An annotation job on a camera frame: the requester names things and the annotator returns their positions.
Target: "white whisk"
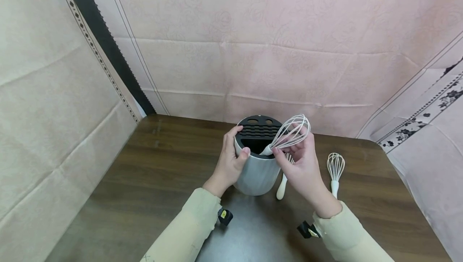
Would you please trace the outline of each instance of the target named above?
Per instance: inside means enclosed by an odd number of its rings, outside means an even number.
[[[293,157],[289,154],[286,153],[286,158],[288,161],[292,164],[294,164],[294,159]],[[277,190],[277,199],[283,199],[283,196],[285,195],[285,190],[286,190],[286,183],[288,182],[288,179],[285,174],[283,174],[283,178],[281,179],[281,184],[278,187]]]
[[[301,141],[305,140],[309,131],[310,123],[309,120],[305,117],[305,115],[295,115],[292,118],[288,119],[280,127],[273,141],[265,147],[261,155],[270,156],[274,147],[276,147],[277,149],[282,149],[284,147],[290,147],[292,145],[298,144]]]
[[[339,178],[341,177],[342,171],[344,171],[345,161],[342,155],[332,152],[328,155],[328,161],[326,166],[331,176],[331,192],[333,196],[338,198],[339,189]]]

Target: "white utensil holder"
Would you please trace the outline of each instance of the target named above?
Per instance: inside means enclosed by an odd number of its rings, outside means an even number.
[[[251,153],[235,188],[246,195],[260,196],[270,191],[280,173],[274,155],[259,153],[271,143],[281,123],[268,116],[255,115],[243,119],[238,125],[243,125],[243,130],[235,137],[236,154],[239,155],[244,147],[249,147]]]

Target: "black stripe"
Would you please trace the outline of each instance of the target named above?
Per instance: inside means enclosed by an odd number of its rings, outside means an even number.
[[[119,74],[130,93],[137,100],[138,104],[140,104],[147,115],[156,113],[135,79],[127,61],[125,61],[124,56],[122,56],[115,40],[111,36],[111,33],[104,22],[103,16],[101,16],[100,10],[98,10],[95,0],[74,0],[74,2],[76,2],[77,7],[79,7],[82,16],[85,18],[85,21],[89,25],[92,33],[109,61],[116,69],[116,72]]]

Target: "sleeve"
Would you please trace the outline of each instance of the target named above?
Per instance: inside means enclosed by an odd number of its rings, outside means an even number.
[[[314,225],[333,258],[341,262],[393,262],[359,219],[343,202],[341,204],[342,211],[330,219],[313,214]]]
[[[180,213],[159,235],[140,262],[193,262],[214,229],[220,199],[195,189]]]

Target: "black slotted lid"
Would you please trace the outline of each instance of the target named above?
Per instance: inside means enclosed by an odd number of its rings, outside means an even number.
[[[265,115],[252,115],[240,121],[243,130],[235,136],[241,148],[249,147],[251,155],[261,159],[273,159],[273,155],[261,156],[259,153],[277,136],[281,122]]]

